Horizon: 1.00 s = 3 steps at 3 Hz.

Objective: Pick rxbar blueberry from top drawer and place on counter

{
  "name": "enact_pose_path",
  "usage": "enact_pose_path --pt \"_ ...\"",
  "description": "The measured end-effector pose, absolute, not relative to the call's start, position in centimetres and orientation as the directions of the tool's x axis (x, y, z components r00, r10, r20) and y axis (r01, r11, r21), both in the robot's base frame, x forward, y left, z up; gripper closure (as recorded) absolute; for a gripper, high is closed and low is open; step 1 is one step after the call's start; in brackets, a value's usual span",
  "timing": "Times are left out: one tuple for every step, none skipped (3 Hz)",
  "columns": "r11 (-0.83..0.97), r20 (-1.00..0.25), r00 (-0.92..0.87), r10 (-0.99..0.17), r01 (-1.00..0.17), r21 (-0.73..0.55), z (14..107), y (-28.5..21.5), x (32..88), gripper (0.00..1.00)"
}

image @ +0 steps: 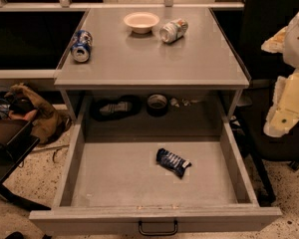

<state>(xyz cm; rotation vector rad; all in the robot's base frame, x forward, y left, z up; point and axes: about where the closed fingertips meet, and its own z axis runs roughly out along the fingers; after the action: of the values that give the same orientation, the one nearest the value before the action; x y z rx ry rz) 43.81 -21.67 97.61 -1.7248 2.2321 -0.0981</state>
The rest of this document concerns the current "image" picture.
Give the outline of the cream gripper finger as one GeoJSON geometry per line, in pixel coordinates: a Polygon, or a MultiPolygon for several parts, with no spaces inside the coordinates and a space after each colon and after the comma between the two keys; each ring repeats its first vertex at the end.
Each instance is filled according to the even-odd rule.
{"type": "Polygon", "coordinates": [[[283,27],[261,45],[261,50],[272,54],[283,53],[285,35],[286,27],[283,27]]]}
{"type": "Polygon", "coordinates": [[[268,136],[281,137],[299,121],[299,69],[288,78],[277,79],[272,101],[263,131],[268,136]]]}

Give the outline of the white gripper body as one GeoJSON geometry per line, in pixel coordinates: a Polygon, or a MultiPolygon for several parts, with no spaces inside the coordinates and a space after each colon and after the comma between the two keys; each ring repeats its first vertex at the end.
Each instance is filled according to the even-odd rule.
{"type": "Polygon", "coordinates": [[[286,64],[299,69],[299,12],[287,26],[283,60],[286,64]]]}

